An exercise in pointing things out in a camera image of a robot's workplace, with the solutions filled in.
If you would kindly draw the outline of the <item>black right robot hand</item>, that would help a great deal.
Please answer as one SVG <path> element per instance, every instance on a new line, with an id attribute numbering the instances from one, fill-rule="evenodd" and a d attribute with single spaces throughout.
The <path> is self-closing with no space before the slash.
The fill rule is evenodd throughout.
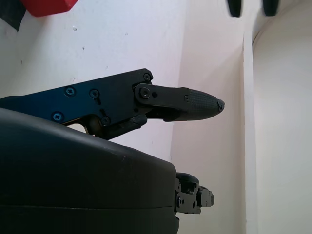
<path id="1" fill-rule="evenodd" d="M 112 139 L 148 119 L 203 120 L 222 100 L 152 84 L 140 69 L 0 100 L 3 234 L 176 234 L 213 193 L 160 158 Z"/>

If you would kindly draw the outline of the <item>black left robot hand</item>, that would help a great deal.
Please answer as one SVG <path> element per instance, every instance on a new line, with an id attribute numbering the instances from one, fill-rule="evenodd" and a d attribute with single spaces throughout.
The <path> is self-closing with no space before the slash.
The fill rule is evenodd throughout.
<path id="1" fill-rule="evenodd" d="M 280 0 L 262 0 L 263 13 L 267 17 L 272 17 L 277 14 Z M 229 13 L 234 18 L 241 17 L 242 0 L 227 0 Z"/>

